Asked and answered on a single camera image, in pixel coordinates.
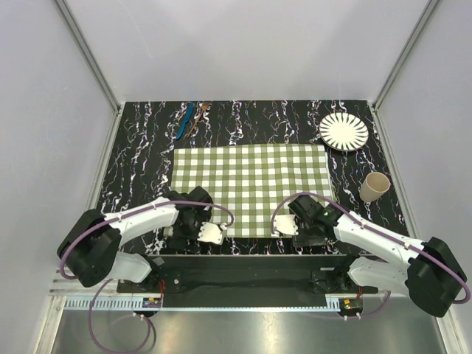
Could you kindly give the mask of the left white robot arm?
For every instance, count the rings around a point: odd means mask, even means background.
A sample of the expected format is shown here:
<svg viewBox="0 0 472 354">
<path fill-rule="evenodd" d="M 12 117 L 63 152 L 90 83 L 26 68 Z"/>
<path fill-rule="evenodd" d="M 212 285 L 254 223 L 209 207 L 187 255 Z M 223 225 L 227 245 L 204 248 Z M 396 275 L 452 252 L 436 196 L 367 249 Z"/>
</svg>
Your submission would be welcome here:
<svg viewBox="0 0 472 354">
<path fill-rule="evenodd" d="M 221 244 L 223 235 L 210 223 L 212 198 L 202 187 L 189 193 L 171 191 L 122 213 L 84 212 L 57 250 L 61 263 L 85 288 L 104 279 L 134 283 L 140 290 L 158 288 L 159 266 L 149 257 L 119 248 L 154 229 L 171 228 L 173 237 Z"/>
</svg>

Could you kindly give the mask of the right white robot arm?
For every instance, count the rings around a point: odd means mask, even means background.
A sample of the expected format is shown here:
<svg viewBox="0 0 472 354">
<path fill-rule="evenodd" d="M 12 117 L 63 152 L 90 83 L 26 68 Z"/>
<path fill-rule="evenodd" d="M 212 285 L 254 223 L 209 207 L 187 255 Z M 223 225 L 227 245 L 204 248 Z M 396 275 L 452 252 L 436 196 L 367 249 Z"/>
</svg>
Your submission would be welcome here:
<svg viewBox="0 0 472 354">
<path fill-rule="evenodd" d="M 354 256 L 335 273 L 335 284 L 343 292 L 358 286 L 391 291 L 408 296 L 419 309 L 442 318 L 467 282 L 453 252 L 437 237 L 423 241 L 400 235 L 336 203 L 322 205 L 305 192 L 288 208 L 293 217 L 285 234 L 330 238 L 373 255 L 372 259 Z"/>
</svg>

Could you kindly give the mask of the white blue striped plate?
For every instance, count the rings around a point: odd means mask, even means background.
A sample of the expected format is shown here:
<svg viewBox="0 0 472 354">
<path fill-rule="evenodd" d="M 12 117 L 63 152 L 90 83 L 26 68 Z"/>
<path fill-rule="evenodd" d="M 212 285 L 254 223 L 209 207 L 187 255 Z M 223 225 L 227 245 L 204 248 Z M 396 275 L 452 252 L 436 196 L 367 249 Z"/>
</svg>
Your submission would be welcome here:
<svg viewBox="0 0 472 354">
<path fill-rule="evenodd" d="M 360 118 L 342 112 L 324 117 L 319 124 L 319 134 L 326 145 L 343 152 L 362 148 L 369 138 L 367 126 Z"/>
</svg>

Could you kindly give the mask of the green checkered cloth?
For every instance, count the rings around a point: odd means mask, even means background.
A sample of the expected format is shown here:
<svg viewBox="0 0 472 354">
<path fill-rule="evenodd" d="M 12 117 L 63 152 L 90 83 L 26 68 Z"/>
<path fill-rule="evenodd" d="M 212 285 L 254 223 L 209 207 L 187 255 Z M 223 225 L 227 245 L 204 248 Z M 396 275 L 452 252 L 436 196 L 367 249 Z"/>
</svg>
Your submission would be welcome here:
<svg viewBox="0 0 472 354">
<path fill-rule="evenodd" d="M 258 144 L 226 147 L 181 148 L 174 152 L 171 188 L 190 192 L 202 187 L 214 204 L 211 222 L 235 222 L 226 237 L 270 238 L 273 213 L 297 192 L 334 198 L 328 157 L 321 145 Z"/>
</svg>

